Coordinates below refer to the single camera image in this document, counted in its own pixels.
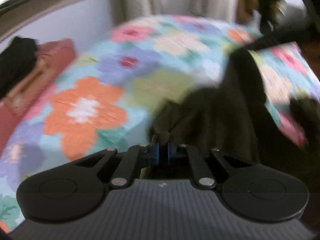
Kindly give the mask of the dark brown garment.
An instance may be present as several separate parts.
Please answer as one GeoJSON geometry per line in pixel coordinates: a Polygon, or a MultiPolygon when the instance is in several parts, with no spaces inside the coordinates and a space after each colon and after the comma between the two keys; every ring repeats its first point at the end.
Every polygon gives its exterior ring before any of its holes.
{"type": "Polygon", "coordinates": [[[280,131],[265,106],[266,87],[251,52],[267,46],[260,38],[231,53],[217,87],[196,89],[181,103],[166,101],[156,111],[149,137],[202,151],[217,147],[298,177],[318,174],[319,101],[306,96],[290,100],[290,112],[308,141],[300,148],[280,131]]]}

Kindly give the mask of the dark clothes on rack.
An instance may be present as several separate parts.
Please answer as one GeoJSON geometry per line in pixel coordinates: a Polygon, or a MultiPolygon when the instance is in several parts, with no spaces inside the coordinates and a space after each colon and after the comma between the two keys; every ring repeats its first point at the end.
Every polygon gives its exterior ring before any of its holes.
{"type": "Polygon", "coordinates": [[[319,0],[239,0],[237,22],[266,35],[287,25],[319,20],[319,0]]]}

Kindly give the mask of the floral quilt bedspread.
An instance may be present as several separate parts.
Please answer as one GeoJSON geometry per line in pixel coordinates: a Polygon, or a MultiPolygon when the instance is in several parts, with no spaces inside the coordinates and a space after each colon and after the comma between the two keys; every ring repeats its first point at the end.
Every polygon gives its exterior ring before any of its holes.
{"type": "MultiPolygon", "coordinates": [[[[1,239],[319,239],[319,173],[302,177],[309,201],[301,216],[254,221],[193,187],[168,162],[141,168],[94,211],[70,221],[26,219],[16,192],[27,178],[106,148],[150,144],[149,129],[166,101],[217,87],[231,53],[264,38],[237,24],[190,16],[138,18],[114,28],[70,65],[15,128],[1,153],[1,239]]],[[[319,101],[319,80],[296,42],[268,41],[251,52],[266,87],[265,106],[300,148],[304,129],[290,100],[319,101]]]]}

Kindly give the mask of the red suitcase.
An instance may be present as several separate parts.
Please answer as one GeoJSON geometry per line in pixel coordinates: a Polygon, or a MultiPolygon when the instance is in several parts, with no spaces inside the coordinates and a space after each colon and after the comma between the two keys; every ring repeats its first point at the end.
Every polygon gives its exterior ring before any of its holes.
{"type": "Polygon", "coordinates": [[[75,56],[70,38],[40,45],[35,68],[1,100],[1,150],[27,111],[75,56]]]}

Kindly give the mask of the black item on suitcase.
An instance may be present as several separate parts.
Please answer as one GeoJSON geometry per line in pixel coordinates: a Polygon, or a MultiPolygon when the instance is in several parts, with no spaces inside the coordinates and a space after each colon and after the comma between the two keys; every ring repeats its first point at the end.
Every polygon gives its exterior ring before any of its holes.
{"type": "Polygon", "coordinates": [[[1,99],[34,69],[37,43],[15,36],[1,53],[1,99]]]}

